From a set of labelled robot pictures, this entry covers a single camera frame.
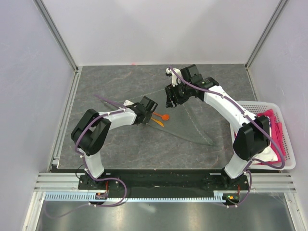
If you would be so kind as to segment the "orange plastic spoon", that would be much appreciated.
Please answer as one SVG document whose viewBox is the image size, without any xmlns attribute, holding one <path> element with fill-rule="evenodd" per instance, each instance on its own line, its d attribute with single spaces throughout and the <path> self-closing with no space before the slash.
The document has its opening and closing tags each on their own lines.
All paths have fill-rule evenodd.
<svg viewBox="0 0 308 231">
<path fill-rule="evenodd" d="M 160 117 L 163 121 L 168 121 L 170 119 L 170 116 L 168 114 L 161 115 L 161 114 L 153 112 L 153 115 Z"/>
</svg>

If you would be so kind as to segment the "orange plastic knife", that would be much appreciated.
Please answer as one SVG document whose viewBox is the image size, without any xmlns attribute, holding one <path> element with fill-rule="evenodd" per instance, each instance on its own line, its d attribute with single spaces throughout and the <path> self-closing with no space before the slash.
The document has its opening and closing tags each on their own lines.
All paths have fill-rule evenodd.
<svg viewBox="0 0 308 231">
<path fill-rule="evenodd" d="M 151 118 L 151 120 L 152 120 L 153 122 L 157 123 L 158 125 L 160 125 L 161 127 L 164 127 L 164 124 L 163 124 L 161 121 L 156 120 L 156 119 L 154 119 L 154 118 Z"/>
</svg>

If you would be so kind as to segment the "grey cloth napkin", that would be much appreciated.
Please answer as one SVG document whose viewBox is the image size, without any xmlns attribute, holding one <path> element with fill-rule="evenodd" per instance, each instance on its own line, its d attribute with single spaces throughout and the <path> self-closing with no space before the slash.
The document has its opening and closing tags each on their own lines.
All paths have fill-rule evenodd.
<svg viewBox="0 0 308 231">
<path fill-rule="evenodd" d="M 163 121 L 160 117 L 153 115 L 152 118 L 161 121 L 163 126 L 150 120 L 148 126 L 166 132 L 170 135 L 179 137 L 183 140 L 194 142 L 201 145 L 214 146 L 212 139 L 201 129 L 196 119 L 196 115 L 188 104 L 178 105 L 175 108 L 166 108 L 166 93 L 163 87 L 146 90 L 145 92 L 119 92 L 115 95 L 107 95 L 107 99 L 123 104 L 125 100 L 133 103 L 140 102 L 146 96 L 158 103 L 155 110 L 157 114 L 168 114 L 169 120 Z"/>
</svg>

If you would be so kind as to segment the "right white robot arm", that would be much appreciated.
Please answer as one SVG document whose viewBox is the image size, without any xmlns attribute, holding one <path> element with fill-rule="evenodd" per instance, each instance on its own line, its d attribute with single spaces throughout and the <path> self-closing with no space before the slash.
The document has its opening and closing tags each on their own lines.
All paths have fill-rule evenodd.
<svg viewBox="0 0 308 231">
<path fill-rule="evenodd" d="M 253 158 L 260 153 L 270 153 L 269 119 L 244 109 L 216 80 L 212 77 L 203 78 L 194 64 L 181 70 L 169 67 L 166 76 L 172 78 L 171 84 L 165 87 L 167 107 L 176 107 L 191 97 L 198 98 L 216 109 L 236 133 L 232 145 L 234 154 L 224 167 L 225 174 L 220 177 L 221 186 L 232 189 Z"/>
</svg>

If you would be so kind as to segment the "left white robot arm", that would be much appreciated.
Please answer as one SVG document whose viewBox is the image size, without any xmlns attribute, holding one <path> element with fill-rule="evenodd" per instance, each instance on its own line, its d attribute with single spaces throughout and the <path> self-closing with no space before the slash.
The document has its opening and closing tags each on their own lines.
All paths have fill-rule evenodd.
<svg viewBox="0 0 308 231">
<path fill-rule="evenodd" d="M 101 189 L 106 182 L 100 150 L 108 132 L 123 126 L 148 124 L 158 106 L 146 96 L 137 103 L 126 100 L 120 104 L 103 100 L 116 109 L 109 112 L 87 110 L 71 133 L 75 152 L 83 159 L 85 171 L 90 175 L 89 184 L 95 189 Z"/>
</svg>

